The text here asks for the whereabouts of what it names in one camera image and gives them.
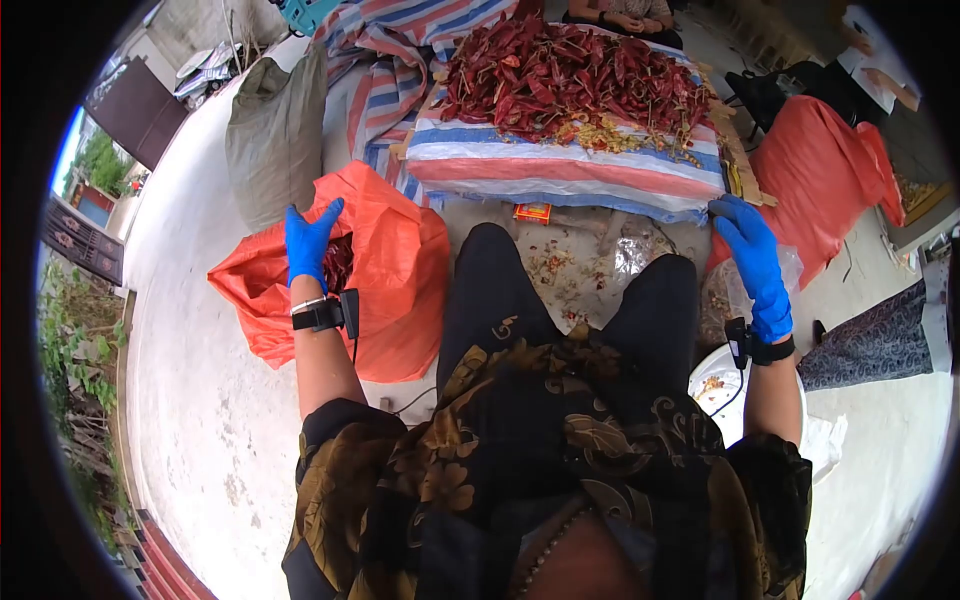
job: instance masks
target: striped tarp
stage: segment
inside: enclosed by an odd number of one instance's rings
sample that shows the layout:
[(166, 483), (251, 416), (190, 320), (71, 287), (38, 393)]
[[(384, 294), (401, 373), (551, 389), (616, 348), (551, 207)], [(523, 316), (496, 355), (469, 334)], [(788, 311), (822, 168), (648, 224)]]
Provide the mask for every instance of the striped tarp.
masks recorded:
[[(685, 65), (691, 79), (700, 82), (696, 65), (683, 52), (650, 46)], [(432, 204), (454, 196), (496, 197), (515, 204), (599, 205), (665, 223), (702, 225), (707, 221), (707, 202), (725, 191), (716, 133), (704, 125), (692, 132), (690, 153), (700, 162), (697, 168), (674, 160), (666, 150), (615, 154), (589, 151), (575, 141), (568, 146), (534, 144), (502, 135), (490, 124), (443, 122), (439, 117), (440, 110), (433, 108), (416, 123), (406, 161)], [(634, 132), (625, 123), (620, 130)]]
[(389, 151), (414, 125), (432, 73), (444, 69), (455, 40), (489, 27), (517, 0), (352, 0), (314, 34), (328, 56), (330, 84), (359, 60), (375, 60), (348, 96), (347, 140), (363, 160), (407, 198), (426, 205), (422, 185)]

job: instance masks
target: hand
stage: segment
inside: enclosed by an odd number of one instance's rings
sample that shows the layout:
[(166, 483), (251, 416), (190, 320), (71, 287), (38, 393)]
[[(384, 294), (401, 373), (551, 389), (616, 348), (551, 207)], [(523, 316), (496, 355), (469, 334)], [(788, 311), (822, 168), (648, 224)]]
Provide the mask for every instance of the hand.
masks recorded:
[(663, 23), (657, 19), (643, 19), (643, 31), (648, 34), (655, 34), (663, 31)]
[(855, 30), (851, 30), (850, 35), (850, 46), (856, 48), (864, 56), (871, 57), (874, 55), (874, 47), (870, 45), (870, 39), (863, 34)]
[(710, 202), (708, 208), (716, 215), (713, 226), (730, 246), (743, 287), (754, 301), (754, 330), (765, 344), (773, 344), (793, 330), (790, 298), (777, 261), (777, 237), (756, 208), (732, 194)]
[(870, 80), (870, 83), (876, 85), (877, 87), (889, 87), (890, 86), (890, 76), (884, 73), (879, 69), (874, 69), (873, 67), (864, 67), (864, 75), (867, 76), (867, 79)]
[(290, 261), (290, 275), (287, 277), (287, 287), (294, 277), (309, 275), (320, 282), (326, 294), (326, 280), (324, 279), (324, 254), (326, 245), (330, 241), (330, 231), (337, 217), (344, 210), (344, 199), (338, 198), (326, 208), (324, 214), (312, 225), (307, 223), (297, 208), (287, 206), (286, 223), (283, 226), (286, 234), (287, 258)]
[(643, 21), (640, 19), (634, 19), (626, 14), (621, 14), (619, 12), (609, 12), (604, 14), (604, 20), (608, 23), (613, 23), (614, 25), (619, 25), (623, 29), (627, 30), (631, 34), (642, 34), (643, 33)]

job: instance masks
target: black wristband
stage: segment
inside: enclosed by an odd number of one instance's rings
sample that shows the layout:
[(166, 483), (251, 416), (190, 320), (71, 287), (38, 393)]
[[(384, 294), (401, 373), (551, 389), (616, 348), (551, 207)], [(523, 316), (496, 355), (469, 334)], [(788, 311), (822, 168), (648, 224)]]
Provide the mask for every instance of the black wristband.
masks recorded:
[(796, 346), (791, 335), (779, 344), (764, 344), (760, 342), (759, 338), (754, 338), (750, 352), (755, 365), (769, 367), (778, 360), (788, 358), (795, 349)]
[(314, 331), (323, 331), (332, 327), (344, 325), (344, 311), (340, 301), (329, 297), (323, 302), (312, 304), (310, 308), (294, 314), (291, 317), (294, 331), (310, 328)]

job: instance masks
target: silver bracelet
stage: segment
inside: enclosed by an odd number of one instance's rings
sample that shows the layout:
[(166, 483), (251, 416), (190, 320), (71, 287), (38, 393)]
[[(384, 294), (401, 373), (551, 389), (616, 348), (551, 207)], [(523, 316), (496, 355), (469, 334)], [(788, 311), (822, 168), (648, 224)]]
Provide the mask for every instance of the silver bracelet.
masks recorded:
[(319, 304), (321, 302), (326, 302), (326, 296), (323, 296), (322, 298), (314, 298), (312, 300), (308, 300), (306, 302), (301, 302), (300, 304), (297, 304), (296, 306), (290, 309), (290, 315), (293, 316), (293, 314), (296, 313), (298, 310), (301, 310), (303, 308), (309, 308), (310, 306), (313, 306), (314, 304)]

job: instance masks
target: white wall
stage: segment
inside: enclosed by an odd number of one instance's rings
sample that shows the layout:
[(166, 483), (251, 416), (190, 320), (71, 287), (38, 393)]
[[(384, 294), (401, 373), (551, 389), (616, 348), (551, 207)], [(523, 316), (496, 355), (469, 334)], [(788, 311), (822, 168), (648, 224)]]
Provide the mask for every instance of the white wall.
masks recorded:
[(147, 31), (137, 30), (128, 43), (131, 45), (127, 50), (127, 56), (142, 58), (147, 63), (147, 68), (156, 75), (168, 91), (172, 92), (177, 87), (177, 67), (170, 64), (170, 61), (163, 56), (154, 41), (147, 36)]
[[(267, 0), (227, 0), (234, 10), (233, 35), (250, 26), (260, 43), (270, 43), (287, 31), (287, 22)], [(147, 36), (175, 71), (201, 50), (228, 39), (222, 0), (166, 0), (147, 28)]]

